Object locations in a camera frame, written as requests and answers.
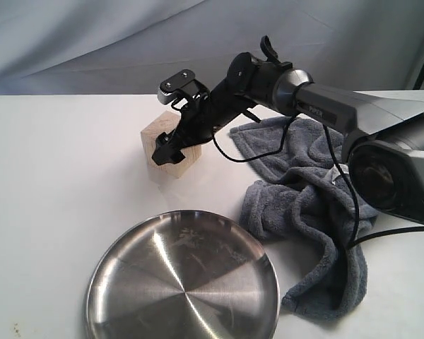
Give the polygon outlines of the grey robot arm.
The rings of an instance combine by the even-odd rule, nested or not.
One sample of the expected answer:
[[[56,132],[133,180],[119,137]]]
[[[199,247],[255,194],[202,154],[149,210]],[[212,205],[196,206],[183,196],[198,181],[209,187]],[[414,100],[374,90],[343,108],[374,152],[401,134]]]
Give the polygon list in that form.
[[[181,103],[178,125],[157,137],[153,161],[177,164],[185,148],[208,143],[238,115],[262,105],[283,116],[305,114],[343,136],[341,158],[358,195],[380,212],[424,225],[424,102],[389,99],[315,83],[280,61],[263,37],[264,58],[238,54],[208,89],[183,69],[162,81],[158,99]]]

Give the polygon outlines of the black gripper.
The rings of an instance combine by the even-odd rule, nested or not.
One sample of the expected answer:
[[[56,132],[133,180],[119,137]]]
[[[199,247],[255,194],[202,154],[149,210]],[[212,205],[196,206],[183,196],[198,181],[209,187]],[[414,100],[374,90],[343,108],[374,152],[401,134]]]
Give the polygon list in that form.
[[[212,90],[196,81],[199,92],[187,96],[180,109],[181,119],[174,131],[161,133],[155,140],[151,159],[156,165],[183,161],[179,147],[201,145],[212,140],[240,114],[247,114],[256,105],[273,104],[273,90],[281,75],[292,69],[289,61],[281,62],[263,36],[260,47],[266,59],[258,59],[249,52],[238,54],[231,62],[226,77]]]

